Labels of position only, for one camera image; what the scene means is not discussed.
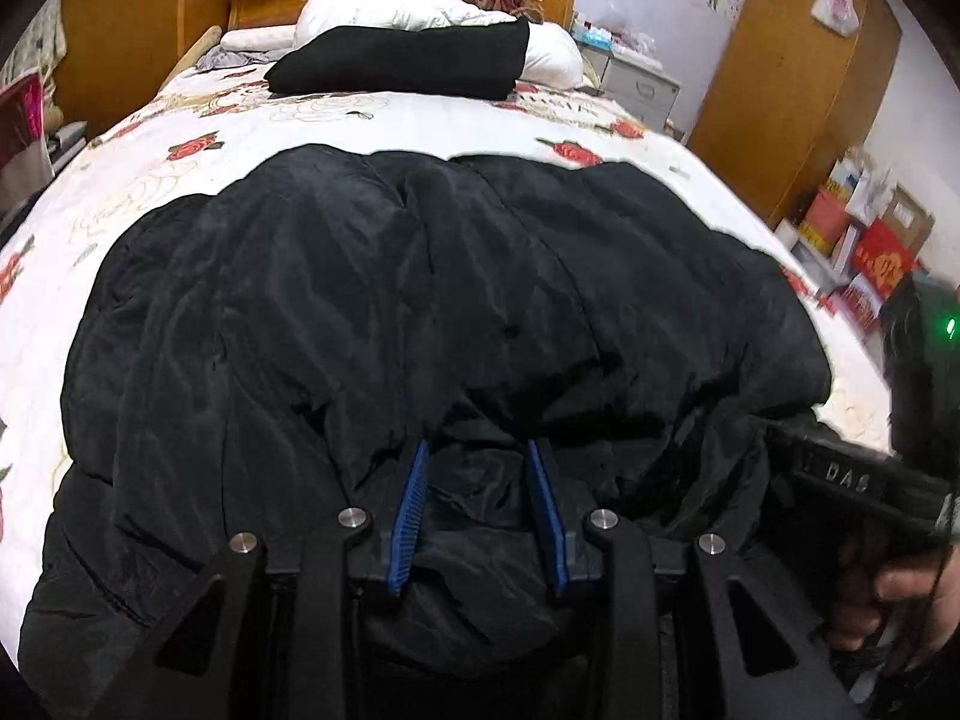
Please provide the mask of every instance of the box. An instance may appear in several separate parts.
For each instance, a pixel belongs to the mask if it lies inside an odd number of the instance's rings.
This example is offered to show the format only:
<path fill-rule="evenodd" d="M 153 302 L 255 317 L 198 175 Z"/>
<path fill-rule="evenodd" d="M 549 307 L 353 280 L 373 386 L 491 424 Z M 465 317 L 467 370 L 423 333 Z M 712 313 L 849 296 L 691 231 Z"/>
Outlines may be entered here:
<path fill-rule="evenodd" d="M 853 252 L 856 250 L 856 242 L 860 240 L 863 231 L 856 224 L 847 227 L 847 231 L 840 236 L 837 245 L 833 247 L 833 255 L 830 257 L 830 266 L 838 278 L 848 277 L 853 264 Z"/>
<path fill-rule="evenodd" d="M 883 220 L 878 219 L 867 227 L 853 250 L 853 266 L 886 300 L 904 274 L 917 266 L 917 261 Z"/>
<path fill-rule="evenodd" d="M 843 203 L 826 187 L 820 187 L 797 229 L 824 257 L 829 257 L 848 224 L 850 220 Z"/>
<path fill-rule="evenodd" d="M 893 199 L 880 218 L 913 255 L 920 253 L 933 230 L 933 216 L 901 186 L 894 189 Z"/>
<path fill-rule="evenodd" d="M 861 341 L 880 326 L 883 298 L 864 274 L 858 274 L 840 295 L 837 308 L 860 331 Z"/>
<path fill-rule="evenodd" d="M 859 181 L 860 168 L 856 167 L 853 160 L 844 157 L 838 159 L 833 166 L 833 170 L 830 171 L 830 177 L 827 179 L 827 191 L 840 202 L 846 204 Z"/>

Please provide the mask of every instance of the wooden wardrobe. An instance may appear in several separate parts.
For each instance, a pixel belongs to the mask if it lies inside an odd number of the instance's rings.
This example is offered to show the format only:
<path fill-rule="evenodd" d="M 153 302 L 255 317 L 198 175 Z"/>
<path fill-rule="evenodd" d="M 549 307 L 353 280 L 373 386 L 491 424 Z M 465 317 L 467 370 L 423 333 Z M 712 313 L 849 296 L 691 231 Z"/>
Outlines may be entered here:
<path fill-rule="evenodd" d="M 814 20 L 814 1 L 745 1 L 688 142 L 771 227 L 863 143 L 901 40 L 885 0 L 854 0 L 848 38 Z"/>
<path fill-rule="evenodd" d="M 152 100 L 205 30 L 226 28 L 229 0 L 62 0 L 62 12 L 54 99 L 66 121 L 89 122 L 90 137 Z"/>

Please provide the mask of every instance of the floral bedspread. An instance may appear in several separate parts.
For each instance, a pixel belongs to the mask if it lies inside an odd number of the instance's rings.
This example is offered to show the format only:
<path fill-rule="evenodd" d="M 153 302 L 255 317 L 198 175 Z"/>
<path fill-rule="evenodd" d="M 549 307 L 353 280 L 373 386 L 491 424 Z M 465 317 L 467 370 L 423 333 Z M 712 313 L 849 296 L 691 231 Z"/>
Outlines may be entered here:
<path fill-rule="evenodd" d="M 802 274 L 767 227 L 693 154 L 646 132 L 618 105 L 519 83 L 510 100 L 395 93 L 272 98 L 270 66 L 188 71 L 95 139 L 56 179 L 0 251 L 0 641 L 16 654 L 40 576 L 43 531 L 70 458 L 59 392 L 93 279 L 141 215 L 184 194 L 215 194 L 285 148 L 502 153 L 576 169 L 625 160 L 671 187 L 709 226 Z M 841 317 L 803 295 L 832 362 L 821 418 L 885 449 L 889 396 Z"/>

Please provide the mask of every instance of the hand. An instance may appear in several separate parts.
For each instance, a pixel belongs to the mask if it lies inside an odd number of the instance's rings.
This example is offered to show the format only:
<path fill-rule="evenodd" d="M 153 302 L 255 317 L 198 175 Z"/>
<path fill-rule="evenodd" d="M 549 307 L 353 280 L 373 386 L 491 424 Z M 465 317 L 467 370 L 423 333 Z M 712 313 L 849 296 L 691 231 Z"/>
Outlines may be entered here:
<path fill-rule="evenodd" d="M 871 571 L 864 562 L 856 560 L 862 543 L 863 536 L 858 535 L 848 539 L 841 550 L 840 562 L 846 569 L 837 583 L 830 611 L 827 644 L 832 649 L 858 650 L 864 640 L 880 628 L 883 621 L 881 604 L 928 598 L 940 571 L 942 549 L 890 560 L 880 570 Z M 918 659 L 908 667 L 942 650 L 958 625 L 960 550 L 954 546 L 930 607 Z"/>

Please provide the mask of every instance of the black pillow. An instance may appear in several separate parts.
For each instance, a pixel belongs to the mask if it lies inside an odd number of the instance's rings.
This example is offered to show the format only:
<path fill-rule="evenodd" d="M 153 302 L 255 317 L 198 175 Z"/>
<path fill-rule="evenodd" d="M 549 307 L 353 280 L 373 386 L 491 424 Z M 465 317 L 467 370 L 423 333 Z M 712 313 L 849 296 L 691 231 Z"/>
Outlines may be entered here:
<path fill-rule="evenodd" d="M 522 74 L 529 38 L 526 19 L 421 32 L 335 26 L 264 77 L 282 95 L 418 92 L 505 100 Z"/>

